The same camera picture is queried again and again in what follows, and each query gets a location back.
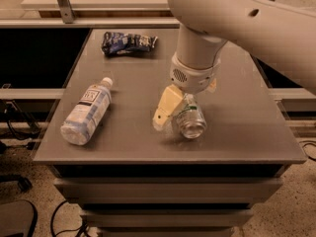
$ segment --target gray drawer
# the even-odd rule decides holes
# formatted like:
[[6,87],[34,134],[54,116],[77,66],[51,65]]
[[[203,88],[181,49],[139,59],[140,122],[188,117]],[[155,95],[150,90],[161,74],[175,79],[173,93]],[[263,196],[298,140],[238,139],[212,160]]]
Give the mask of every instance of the gray drawer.
[[263,202],[281,179],[56,179],[69,202],[79,203],[250,203]]
[[206,229],[99,229],[99,237],[230,237],[232,228],[206,228]]
[[251,209],[243,210],[83,210],[81,217],[90,226],[105,228],[233,227],[244,225]]

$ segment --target white robotic arm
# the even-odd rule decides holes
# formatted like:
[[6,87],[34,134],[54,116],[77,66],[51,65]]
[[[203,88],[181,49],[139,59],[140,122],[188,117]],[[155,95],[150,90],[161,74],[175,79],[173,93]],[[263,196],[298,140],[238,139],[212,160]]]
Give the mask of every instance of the white robotic arm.
[[268,0],[168,0],[182,23],[167,90],[154,117],[162,128],[212,80],[226,41],[236,43],[290,80],[316,93],[316,15]]

